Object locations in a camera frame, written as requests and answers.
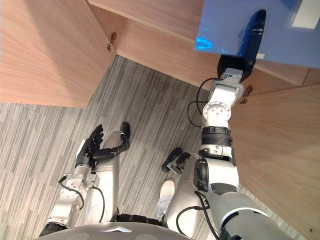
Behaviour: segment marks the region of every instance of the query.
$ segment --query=black cable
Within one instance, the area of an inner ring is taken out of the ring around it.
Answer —
[[[79,196],[80,196],[80,198],[81,198],[81,201],[82,201],[82,206],[80,207],[80,210],[81,209],[83,209],[84,208],[84,206],[85,206],[85,201],[84,201],[84,198],[82,197],[82,195],[81,195],[81,193],[79,192],[79,191],[77,191],[77,190],[75,190],[75,189],[72,189],[72,188],[69,188],[69,187],[67,187],[67,186],[65,186],[65,185],[63,185],[63,181],[64,180],[66,180],[67,179],[67,177],[66,176],[63,176],[59,181],[58,181],[58,183],[60,184],[60,186],[61,187],[63,187],[64,189],[67,189],[67,190],[69,190],[69,191],[71,191],[71,192],[75,192],[76,194],[78,194]]]
[[[100,220],[99,220],[99,223],[102,222],[102,218],[104,217],[104,213],[105,213],[105,206],[106,206],[106,203],[105,203],[105,197],[104,197],[104,194],[103,192],[101,191],[100,188],[96,187],[96,186],[92,186],[93,189],[96,189],[100,192],[101,194],[101,197],[102,197],[102,202],[103,202],[103,205],[102,205],[102,214],[101,214],[101,217],[100,217]]]
[[[180,218],[180,216],[181,216],[184,212],[186,212],[186,211],[188,211],[188,210],[191,210],[191,209],[194,209],[194,210],[197,210],[197,211],[203,210],[203,208],[202,208],[202,207],[199,207],[199,206],[189,206],[189,207],[186,207],[185,209],[183,209],[181,212],[178,213],[178,215],[176,216],[176,219],[175,219],[175,224],[176,224],[176,228],[178,229],[179,233],[181,233],[182,235],[185,235],[185,234],[184,234],[184,232],[180,229],[180,226],[179,226],[179,218]]]
[[[199,112],[201,115],[202,115],[202,111],[200,110],[200,107],[199,107],[199,104],[198,104],[198,103],[200,102],[200,101],[199,101],[200,90],[201,90],[201,88],[203,87],[203,85],[204,85],[206,82],[210,81],[210,80],[221,81],[222,79],[220,79],[220,78],[218,78],[218,77],[210,77],[210,78],[204,80],[203,83],[201,83],[201,85],[199,86],[198,92],[196,93],[195,104],[196,104],[196,108],[198,109],[198,112]]]
[[[194,193],[195,193],[195,195],[197,195],[198,198],[200,199],[201,206],[202,206],[202,209],[203,209],[203,213],[204,213],[206,222],[208,223],[209,228],[210,228],[213,236],[216,238],[216,240],[220,240],[220,238],[219,238],[218,234],[216,233],[214,227],[211,225],[211,222],[210,222],[210,219],[209,219],[209,216],[208,216],[207,211],[204,209],[206,206],[205,206],[204,200],[202,199],[202,195],[203,195],[203,194],[201,194],[201,193],[198,192],[198,191],[194,191]]]
[[[188,116],[189,122],[190,122],[193,126],[195,126],[195,127],[197,127],[197,128],[201,128],[201,125],[196,125],[196,124],[194,124],[194,123],[192,122],[192,120],[191,120],[191,118],[190,118],[190,115],[189,115],[190,105],[191,105],[191,104],[194,104],[194,103],[196,103],[196,102],[197,102],[197,101],[191,101],[191,102],[189,102],[188,107],[186,108],[186,114],[187,114],[187,116]],[[207,103],[207,102],[206,102],[206,101],[198,101],[198,103]]]

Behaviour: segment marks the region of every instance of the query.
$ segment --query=wooden cabinet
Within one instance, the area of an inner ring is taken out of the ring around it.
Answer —
[[[84,0],[4,0],[0,100],[87,106],[116,52]]]
[[[199,86],[216,77],[220,57],[193,51],[202,5],[4,0],[0,100],[83,108],[116,53]],[[257,61],[244,81],[252,96],[230,122],[240,182],[308,239],[320,238],[319,76],[318,69]]]

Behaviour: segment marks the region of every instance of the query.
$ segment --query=brass hinge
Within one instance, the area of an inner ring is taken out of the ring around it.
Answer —
[[[111,34],[111,38],[110,38],[110,43],[105,45],[105,48],[109,50],[109,52],[111,51],[111,47],[114,45],[114,42],[117,38],[117,33],[116,32],[113,32]]]
[[[250,93],[252,93],[253,90],[254,90],[254,87],[251,85],[246,87],[242,95],[242,100],[240,101],[240,104],[246,104],[248,102],[248,96]]]

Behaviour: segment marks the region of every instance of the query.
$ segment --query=open cabinet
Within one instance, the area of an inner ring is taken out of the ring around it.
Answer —
[[[0,100],[84,108],[116,54],[199,86],[220,57],[193,51],[202,4],[4,0]],[[240,183],[320,239],[320,70],[257,61],[243,84],[253,92],[230,121]]]

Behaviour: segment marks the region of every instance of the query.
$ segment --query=floor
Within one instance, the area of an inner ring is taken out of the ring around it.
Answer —
[[[72,172],[81,140],[98,124],[109,133],[130,123],[131,147],[120,156],[118,208],[155,218],[163,181],[178,181],[161,171],[162,162],[176,147],[197,152],[200,145],[200,130],[186,113],[196,93],[195,86],[117,56],[85,109],[0,103],[0,239],[39,235],[57,199],[58,180]],[[200,122],[195,106],[191,116]],[[304,239],[244,187],[239,190],[291,237]],[[213,239],[204,220],[195,238]]]

